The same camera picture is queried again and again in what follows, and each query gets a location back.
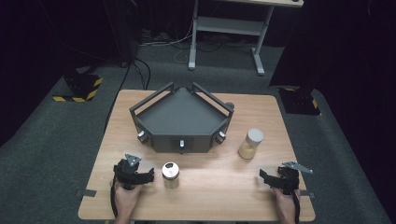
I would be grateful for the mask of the person's left hand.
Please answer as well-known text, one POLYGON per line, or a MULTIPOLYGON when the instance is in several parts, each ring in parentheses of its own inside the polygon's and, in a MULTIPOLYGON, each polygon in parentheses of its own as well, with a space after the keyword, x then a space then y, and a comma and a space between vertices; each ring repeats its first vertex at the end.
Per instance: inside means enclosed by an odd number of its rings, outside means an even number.
POLYGON ((137 185, 134 189, 128 190, 119 182, 115 184, 115 204, 118 210, 117 218, 131 218, 142 188, 142 185, 137 185))

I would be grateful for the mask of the grey metal table frame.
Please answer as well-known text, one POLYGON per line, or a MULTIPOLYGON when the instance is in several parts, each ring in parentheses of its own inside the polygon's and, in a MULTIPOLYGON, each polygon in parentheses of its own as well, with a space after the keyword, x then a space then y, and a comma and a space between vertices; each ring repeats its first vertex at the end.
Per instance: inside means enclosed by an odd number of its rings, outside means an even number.
POLYGON ((266 36, 274 9, 276 7, 302 7, 304 4, 304 0, 220 0, 220 2, 259 4, 268 6, 268 9, 264 21, 242 21, 215 17, 203 17, 198 15, 199 0, 194 0, 194 8, 191 20, 192 33, 188 68, 190 70, 194 70, 196 68, 198 32, 214 32, 233 35, 253 35, 258 37, 258 42, 256 44, 256 47, 251 49, 251 54, 258 75, 263 76, 265 74, 265 71, 262 65, 260 53, 262 49, 262 43, 266 36))

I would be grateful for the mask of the yellow-black striped stand base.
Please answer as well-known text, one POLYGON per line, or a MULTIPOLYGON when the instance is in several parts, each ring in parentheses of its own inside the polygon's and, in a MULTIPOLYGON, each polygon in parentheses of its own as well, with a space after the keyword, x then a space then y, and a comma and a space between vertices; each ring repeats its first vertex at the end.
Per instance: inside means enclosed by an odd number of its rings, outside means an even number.
POLYGON ((59 89, 52 94, 52 99, 56 102, 89 102, 96 95, 102 81, 97 75, 63 77, 59 89))
POLYGON ((278 93, 287 113, 310 116, 320 114, 318 103, 310 93, 284 88, 279 88, 278 93))

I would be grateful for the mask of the small silver-lid jar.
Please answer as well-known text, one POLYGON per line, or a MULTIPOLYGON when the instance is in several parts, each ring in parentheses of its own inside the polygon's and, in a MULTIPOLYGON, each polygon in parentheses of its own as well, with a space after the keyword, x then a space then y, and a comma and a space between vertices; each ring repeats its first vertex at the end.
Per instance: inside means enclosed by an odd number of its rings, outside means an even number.
POLYGON ((175 189, 179 185, 179 167, 175 162, 169 161, 162 168, 164 185, 175 189))

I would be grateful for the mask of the white-lid jar of yellow powder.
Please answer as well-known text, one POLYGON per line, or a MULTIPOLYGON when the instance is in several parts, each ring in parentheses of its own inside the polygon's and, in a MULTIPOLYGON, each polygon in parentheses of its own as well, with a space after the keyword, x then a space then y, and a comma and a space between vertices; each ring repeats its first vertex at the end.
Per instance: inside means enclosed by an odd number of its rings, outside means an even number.
POLYGON ((239 155, 246 160, 251 160, 257 151, 258 145, 264 138, 263 132, 258 128, 251 128, 247 131, 244 142, 238 149, 239 155))

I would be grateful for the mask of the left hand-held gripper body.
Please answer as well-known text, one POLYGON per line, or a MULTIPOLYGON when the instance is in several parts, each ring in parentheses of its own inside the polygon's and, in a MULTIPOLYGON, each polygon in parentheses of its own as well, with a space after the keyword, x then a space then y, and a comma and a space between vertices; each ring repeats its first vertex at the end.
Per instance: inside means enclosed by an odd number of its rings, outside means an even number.
POLYGON ((137 172, 140 161, 139 157, 126 154, 113 168, 116 180, 127 190, 146 183, 146 175, 137 172))

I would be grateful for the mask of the black corner rack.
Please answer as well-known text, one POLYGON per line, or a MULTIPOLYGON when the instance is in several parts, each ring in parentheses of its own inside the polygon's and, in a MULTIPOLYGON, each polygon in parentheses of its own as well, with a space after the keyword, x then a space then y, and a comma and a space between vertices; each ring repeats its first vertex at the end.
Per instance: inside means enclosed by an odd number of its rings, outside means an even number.
POLYGON ((130 108, 137 139, 161 153, 206 153, 226 139, 234 105, 172 82, 130 108))

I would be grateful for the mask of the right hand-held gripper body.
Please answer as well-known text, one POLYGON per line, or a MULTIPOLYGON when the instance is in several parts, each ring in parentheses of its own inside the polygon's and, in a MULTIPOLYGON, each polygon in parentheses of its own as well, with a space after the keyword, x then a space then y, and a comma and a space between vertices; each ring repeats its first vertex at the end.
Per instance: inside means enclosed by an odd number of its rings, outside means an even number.
POLYGON ((278 176, 275 178, 274 188, 280 189, 285 195, 291 195, 299 188, 300 172, 313 174, 313 170, 307 168, 297 161, 286 161, 277 168, 278 176))

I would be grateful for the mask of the person's right hand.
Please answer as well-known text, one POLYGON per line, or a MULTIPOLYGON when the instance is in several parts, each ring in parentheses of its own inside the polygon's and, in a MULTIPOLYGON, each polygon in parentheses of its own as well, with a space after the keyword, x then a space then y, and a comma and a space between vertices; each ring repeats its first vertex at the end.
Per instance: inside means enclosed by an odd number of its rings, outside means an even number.
POLYGON ((295 220, 296 205, 294 204, 293 197, 283 194, 277 188, 272 188, 272 191, 276 196, 276 209, 279 218, 294 218, 295 220))

